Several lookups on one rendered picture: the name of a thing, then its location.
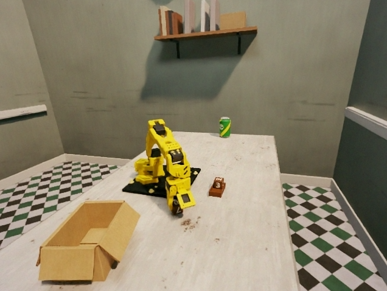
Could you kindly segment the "green drink can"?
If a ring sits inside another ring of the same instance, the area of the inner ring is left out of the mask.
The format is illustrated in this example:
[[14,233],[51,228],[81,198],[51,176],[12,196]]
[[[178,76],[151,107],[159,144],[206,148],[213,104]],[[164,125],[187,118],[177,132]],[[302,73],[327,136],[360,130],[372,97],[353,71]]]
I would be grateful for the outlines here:
[[231,120],[229,117],[221,117],[220,119],[220,136],[228,138],[230,136]]

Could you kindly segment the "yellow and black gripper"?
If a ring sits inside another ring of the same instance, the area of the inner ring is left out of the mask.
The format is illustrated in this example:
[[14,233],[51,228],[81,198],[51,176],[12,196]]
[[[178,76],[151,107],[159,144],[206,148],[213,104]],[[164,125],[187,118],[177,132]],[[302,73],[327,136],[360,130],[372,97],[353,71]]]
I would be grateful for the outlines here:
[[[195,206],[195,200],[190,191],[190,177],[174,178],[173,175],[166,178],[167,204],[170,210],[173,210],[173,196],[176,195],[181,209]],[[178,194],[176,194],[178,192]]]

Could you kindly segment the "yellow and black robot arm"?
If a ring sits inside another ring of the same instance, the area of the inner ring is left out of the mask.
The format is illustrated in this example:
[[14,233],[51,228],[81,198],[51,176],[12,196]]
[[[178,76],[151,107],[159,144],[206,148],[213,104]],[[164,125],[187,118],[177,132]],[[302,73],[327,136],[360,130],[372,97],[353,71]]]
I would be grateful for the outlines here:
[[[167,137],[164,138],[164,135]],[[152,149],[154,144],[157,144],[159,148]],[[136,181],[142,184],[159,182],[158,177],[165,175],[162,165],[164,159],[167,171],[174,178],[186,179],[190,176],[190,164],[186,159],[186,153],[173,138],[172,131],[165,127],[165,122],[162,119],[148,122],[146,155],[148,159],[141,158],[136,162],[136,170],[138,170]],[[175,163],[178,161],[180,162]]]

